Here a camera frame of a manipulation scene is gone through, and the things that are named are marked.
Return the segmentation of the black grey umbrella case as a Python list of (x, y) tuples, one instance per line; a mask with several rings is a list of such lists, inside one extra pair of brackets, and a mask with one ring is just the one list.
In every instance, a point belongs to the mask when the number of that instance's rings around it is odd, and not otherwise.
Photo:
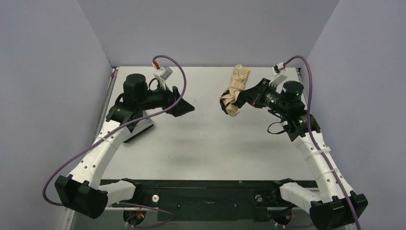
[(130, 133), (129, 137), (123, 141), (123, 143), (129, 143), (136, 137), (140, 136), (141, 134), (147, 132), (154, 126), (154, 122), (151, 118), (143, 119), (136, 123), (135, 128)]

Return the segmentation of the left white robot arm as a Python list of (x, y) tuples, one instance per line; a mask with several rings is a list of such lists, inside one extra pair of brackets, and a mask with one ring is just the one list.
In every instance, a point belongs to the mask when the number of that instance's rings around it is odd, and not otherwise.
[(128, 75), (123, 90), (110, 108), (94, 146), (85, 152), (68, 176), (60, 175), (55, 181), (62, 206), (92, 219), (98, 218), (113, 203), (135, 198), (137, 184), (130, 179), (113, 185), (100, 185), (100, 182), (120, 145), (132, 140), (137, 124), (149, 118), (145, 111), (161, 108), (178, 117), (195, 110), (177, 87), (170, 90), (159, 86), (151, 90), (142, 74)]

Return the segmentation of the beige folding umbrella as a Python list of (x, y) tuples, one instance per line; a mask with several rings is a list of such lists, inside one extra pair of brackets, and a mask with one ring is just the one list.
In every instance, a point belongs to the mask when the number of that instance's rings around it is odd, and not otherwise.
[(236, 65), (233, 68), (231, 77), (230, 77), (230, 84), (228, 88), (223, 92), (222, 96), (226, 97), (238, 97), (239, 94), (245, 90), (249, 75), (251, 70), (247, 67), (244, 67), (241, 64)]

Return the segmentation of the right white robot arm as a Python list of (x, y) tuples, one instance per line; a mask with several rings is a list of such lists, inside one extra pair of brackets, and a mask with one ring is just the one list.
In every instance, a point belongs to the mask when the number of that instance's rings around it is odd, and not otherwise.
[(235, 116), (245, 104), (267, 107), (271, 114), (279, 117), (284, 133), (301, 152), (319, 192), (305, 189), (292, 179), (283, 179), (276, 182), (278, 198), (306, 211), (319, 230), (349, 224), (360, 229), (359, 217), (368, 201), (364, 194), (353, 190), (334, 163), (320, 126), (310, 114), (310, 106), (302, 102), (303, 90), (297, 81), (285, 82), (277, 92), (276, 85), (268, 79), (262, 79), (249, 89), (244, 82), (232, 80), (221, 95), (220, 105), (230, 116)]

